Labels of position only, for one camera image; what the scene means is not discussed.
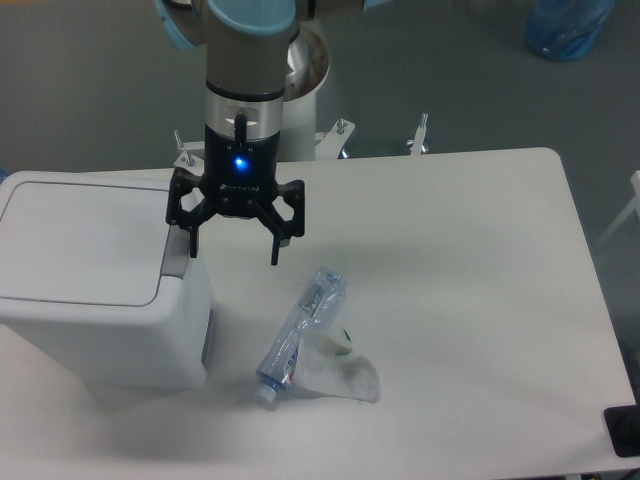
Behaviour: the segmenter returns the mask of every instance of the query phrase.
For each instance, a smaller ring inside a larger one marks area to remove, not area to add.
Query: white table
[[[201,390],[85,385],[2,327],[1,478],[488,480],[640,466],[616,457],[605,428],[602,411],[633,396],[555,153],[278,175],[303,178],[308,198],[307,235],[278,267],[257,220],[201,231],[219,301]],[[342,315],[381,397],[265,411],[253,370],[320,265],[349,281]]]

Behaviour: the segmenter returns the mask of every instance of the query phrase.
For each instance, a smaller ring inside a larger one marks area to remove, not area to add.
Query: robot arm
[[[281,246],[304,235],[304,182],[275,180],[287,53],[301,21],[380,0],[155,0],[167,33],[179,47],[207,45],[205,168],[197,177],[176,168],[167,222],[190,232],[215,214],[258,218],[273,234],[272,265]],[[198,188],[203,201],[185,211],[181,198]],[[273,202],[293,209],[285,221]]]

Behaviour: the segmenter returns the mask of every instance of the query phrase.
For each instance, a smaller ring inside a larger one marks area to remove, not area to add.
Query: bottle cap
[[[262,382],[258,383],[258,387],[256,388],[256,398],[258,399],[258,403],[267,408],[272,408],[273,401],[276,399],[277,395],[278,392],[276,392],[269,385],[266,385]]]

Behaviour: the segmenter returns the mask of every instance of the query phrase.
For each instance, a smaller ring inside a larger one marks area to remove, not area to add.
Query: blue led light
[[[236,157],[233,163],[236,164],[236,170],[239,172],[246,172],[249,169],[249,162],[242,157]]]

